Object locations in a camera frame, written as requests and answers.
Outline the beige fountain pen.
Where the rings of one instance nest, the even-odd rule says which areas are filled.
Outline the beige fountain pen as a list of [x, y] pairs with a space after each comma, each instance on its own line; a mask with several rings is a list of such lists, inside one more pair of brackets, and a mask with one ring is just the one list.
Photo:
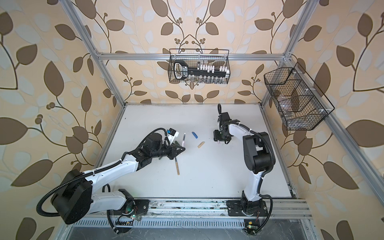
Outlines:
[[179, 164], [178, 164], [178, 160], [176, 157], [175, 157], [175, 165], [176, 165], [177, 174], [179, 176], [180, 175], [180, 169], [179, 169]]

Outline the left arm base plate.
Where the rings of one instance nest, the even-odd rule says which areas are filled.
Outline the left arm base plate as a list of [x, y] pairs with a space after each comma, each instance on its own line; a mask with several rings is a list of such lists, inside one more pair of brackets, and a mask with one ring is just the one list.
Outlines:
[[112, 210], [114, 216], [146, 215], [149, 210], [150, 200], [134, 199], [128, 200], [119, 210]]

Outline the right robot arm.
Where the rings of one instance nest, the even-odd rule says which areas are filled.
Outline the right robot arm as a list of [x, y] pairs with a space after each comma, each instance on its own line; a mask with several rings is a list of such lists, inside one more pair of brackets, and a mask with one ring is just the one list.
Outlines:
[[218, 114], [219, 128], [214, 130], [214, 141], [229, 144], [236, 137], [243, 143], [244, 161], [252, 174], [240, 203], [242, 212], [251, 215], [262, 207], [262, 199], [267, 197], [261, 194], [261, 186], [276, 163], [270, 136], [266, 132], [253, 131], [239, 120], [232, 120], [229, 113], [222, 111], [221, 104], [218, 104]]

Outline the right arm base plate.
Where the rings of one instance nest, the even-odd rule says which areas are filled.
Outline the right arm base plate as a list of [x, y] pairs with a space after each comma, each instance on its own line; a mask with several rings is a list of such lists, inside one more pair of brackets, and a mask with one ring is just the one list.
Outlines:
[[247, 199], [229, 200], [226, 202], [230, 217], [266, 217], [268, 209], [262, 199], [250, 202]]

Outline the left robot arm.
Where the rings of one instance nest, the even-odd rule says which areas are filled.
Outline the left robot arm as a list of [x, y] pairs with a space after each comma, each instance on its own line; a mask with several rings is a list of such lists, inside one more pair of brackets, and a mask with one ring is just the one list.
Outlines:
[[134, 197], [125, 189], [99, 193], [99, 189], [128, 174], [135, 173], [151, 164], [154, 158], [176, 158], [185, 147], [175, 144], [179, 132], [170, 128], [157, 128], [150, 132], [139, 145], [110, 164], [93, 170], [67, 173], [62, 183], [45, 194], [37, 203], [36, 211], [43, 217], [61, 217], [71, 225], [88, 214], [102, 211], [133, 210]]

